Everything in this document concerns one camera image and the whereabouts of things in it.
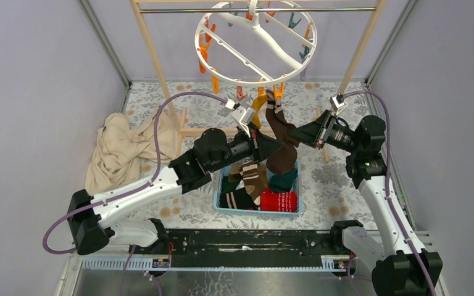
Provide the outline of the black sock with beige stripes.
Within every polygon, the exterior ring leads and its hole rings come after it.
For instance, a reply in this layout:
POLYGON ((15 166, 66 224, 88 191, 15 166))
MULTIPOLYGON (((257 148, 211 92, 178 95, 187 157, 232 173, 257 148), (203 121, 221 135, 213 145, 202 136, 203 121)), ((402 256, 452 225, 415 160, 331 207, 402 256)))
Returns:
POLYGON ((245 188, 223 193, 219 197, 220 207, 235 210, 257 210, 258 206, 245 188))

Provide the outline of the dark brown sock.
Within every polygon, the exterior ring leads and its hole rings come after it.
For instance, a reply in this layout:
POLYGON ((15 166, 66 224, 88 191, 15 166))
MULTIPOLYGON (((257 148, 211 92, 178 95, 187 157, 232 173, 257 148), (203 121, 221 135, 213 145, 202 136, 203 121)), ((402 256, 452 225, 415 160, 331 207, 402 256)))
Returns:
POLYGON ((272 90, 266 89, 265 93, 267 95, 266 119, 277 141, 283 143, 281 149, 269 156, 266 166, 275 175, 285 175, 293 169, 296 163, 296 148, 299 147, 300 142, 288 134, 296 127, 286 121, 281 102, 275 100, 272 90))

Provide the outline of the dark teal sock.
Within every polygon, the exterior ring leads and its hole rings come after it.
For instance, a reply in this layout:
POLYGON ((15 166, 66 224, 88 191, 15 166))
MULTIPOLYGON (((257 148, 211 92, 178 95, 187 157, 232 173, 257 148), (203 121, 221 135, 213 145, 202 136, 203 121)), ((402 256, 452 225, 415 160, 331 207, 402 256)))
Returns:
POLYGON ((298 176, 298 170, 292 168, 288 173, 283 175, 276 175, 271 172, 268 173, 268 187, 272 192, 290 192, 293 190, 295 180, 298 176))

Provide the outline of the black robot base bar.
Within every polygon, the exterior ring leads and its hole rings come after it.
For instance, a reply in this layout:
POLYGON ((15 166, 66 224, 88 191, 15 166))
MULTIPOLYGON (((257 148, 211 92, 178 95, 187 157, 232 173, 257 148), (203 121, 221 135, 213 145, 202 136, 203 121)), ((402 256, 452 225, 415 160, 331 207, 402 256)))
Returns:
POLYGON ((165 229, 137 255, 162 255, 173 268, 324 268, 324 259, 346 260, 351 252, 341 238, 357 220, 334 222, 328 231, 263 229, 165 229))

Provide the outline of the white round clip hanger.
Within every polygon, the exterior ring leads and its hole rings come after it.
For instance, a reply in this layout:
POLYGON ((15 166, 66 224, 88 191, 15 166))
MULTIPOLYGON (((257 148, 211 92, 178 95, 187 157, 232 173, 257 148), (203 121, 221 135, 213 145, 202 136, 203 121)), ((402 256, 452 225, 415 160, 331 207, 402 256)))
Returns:
POLYGON ((299 4, 219 2, 206 9, 194 33, 199 70, 220 82, 258 87, 305 74, 318 45, 313 18, 299 4))

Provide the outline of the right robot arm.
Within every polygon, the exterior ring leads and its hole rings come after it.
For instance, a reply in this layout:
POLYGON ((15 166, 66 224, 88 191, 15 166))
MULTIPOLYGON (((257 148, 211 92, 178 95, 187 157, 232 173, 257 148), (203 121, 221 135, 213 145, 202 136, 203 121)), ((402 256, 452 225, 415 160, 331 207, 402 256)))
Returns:
POLYGON ((381 242, 353 221, 335 223, 338 232, 329 238, 332 251, 350 250, 370 269, 377 295, 435 295, 443 262, 427 251, 399 206, 381 154, 388 130, 383 119, 367 115, 356 129, 337 122, 329 110, 316 120, 289 131, 301 143, 316 149, 325 144, 348 152, 346 171, 366 201, 381 242))

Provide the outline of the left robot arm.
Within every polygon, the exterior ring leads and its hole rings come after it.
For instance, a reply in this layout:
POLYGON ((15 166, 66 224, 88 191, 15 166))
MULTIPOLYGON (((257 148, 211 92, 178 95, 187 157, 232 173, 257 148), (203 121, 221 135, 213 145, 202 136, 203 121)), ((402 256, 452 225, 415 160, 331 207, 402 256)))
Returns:
POLYGON ((159 170, 155 179, 144 178, 124 187, 89 195, 73 194, 67 221, 79 255, 95 253, 107 245, 147 248, 151 253, 167 249, 168 234, 156 218, 137 222, 128 214, 159 199, 176 197, 211 182, 211 174, 241 160, 261 162, 284 144, 252 126, 229 141, 218 128, 205 130, 192 148, 159 170))

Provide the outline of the red patterned sock pair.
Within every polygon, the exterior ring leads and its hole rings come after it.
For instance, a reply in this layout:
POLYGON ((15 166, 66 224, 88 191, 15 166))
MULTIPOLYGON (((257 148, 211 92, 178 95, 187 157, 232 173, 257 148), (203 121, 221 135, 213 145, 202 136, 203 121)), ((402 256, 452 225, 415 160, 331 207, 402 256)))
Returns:
POLYGON ((268 187, 260 195, 260 209, 267 212, 295 213, 298 210, 298 196, 294 191, 273 192, 268 187))

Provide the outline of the brown striped sock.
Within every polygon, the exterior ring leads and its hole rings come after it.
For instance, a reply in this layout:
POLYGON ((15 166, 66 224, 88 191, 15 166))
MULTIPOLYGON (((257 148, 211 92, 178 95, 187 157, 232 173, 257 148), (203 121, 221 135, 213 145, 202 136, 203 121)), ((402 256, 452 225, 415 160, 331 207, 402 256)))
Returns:
POLYGON ((246 162, 241 165, 242 180, 246 192, 254 203, 260 205, 260 195, 268 187, 266 166, 261 163, 246 162))

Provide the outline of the tan brown sock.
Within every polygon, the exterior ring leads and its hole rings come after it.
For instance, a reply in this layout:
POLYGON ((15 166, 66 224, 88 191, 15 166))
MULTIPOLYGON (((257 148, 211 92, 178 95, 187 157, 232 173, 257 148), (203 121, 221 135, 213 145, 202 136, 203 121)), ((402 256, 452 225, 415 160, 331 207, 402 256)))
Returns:
POLYGON ((230 183, 235 183, 235 182, 240 182, 242 180, 243 176, 241 173, 241 164, 234 164, 230 168, 230 172, 228 174, 228 182, 230 183))

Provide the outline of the dark green sock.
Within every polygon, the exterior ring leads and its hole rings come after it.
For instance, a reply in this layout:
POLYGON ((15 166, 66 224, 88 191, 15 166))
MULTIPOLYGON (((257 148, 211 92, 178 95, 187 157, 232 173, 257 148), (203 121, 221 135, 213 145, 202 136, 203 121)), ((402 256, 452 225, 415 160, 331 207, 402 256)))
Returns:
POLYGON ((220 187, 220 194, 225 195, 229 192, 235 191, 239 185, 239 181, 229 182, 227 179, 223 179, 220 187))

